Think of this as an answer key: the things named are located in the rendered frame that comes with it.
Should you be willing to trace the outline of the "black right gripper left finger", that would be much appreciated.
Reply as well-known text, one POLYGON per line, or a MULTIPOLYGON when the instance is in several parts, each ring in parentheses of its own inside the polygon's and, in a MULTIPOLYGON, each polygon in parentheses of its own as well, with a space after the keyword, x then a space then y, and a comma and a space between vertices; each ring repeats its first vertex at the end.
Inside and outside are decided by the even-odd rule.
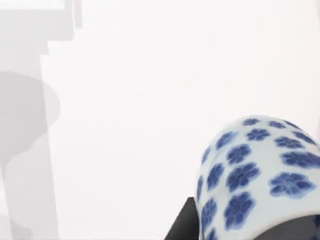
POLYGON ((188 197, 164 240, 199 240, 199 218, 195 199, 188 197))

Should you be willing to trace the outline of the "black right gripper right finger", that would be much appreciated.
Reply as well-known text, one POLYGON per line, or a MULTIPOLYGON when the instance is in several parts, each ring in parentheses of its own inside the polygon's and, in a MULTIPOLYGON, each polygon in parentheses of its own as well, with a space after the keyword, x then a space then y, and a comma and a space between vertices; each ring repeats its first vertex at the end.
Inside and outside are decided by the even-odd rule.
POLYGON ((320 214, 283 222, 259 235, 257 240, 320 240, 320 214))

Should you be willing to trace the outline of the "white cup with blue flowers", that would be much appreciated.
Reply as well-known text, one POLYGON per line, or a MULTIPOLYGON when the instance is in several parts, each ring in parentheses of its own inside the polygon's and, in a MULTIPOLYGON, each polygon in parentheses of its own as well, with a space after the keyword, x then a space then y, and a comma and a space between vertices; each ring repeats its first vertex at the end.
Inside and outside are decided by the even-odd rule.
POLYGON ((194 201, 199 240, 257 240, 320 215, 320 142, 281 118, 236 119, 205 149, 194 201))

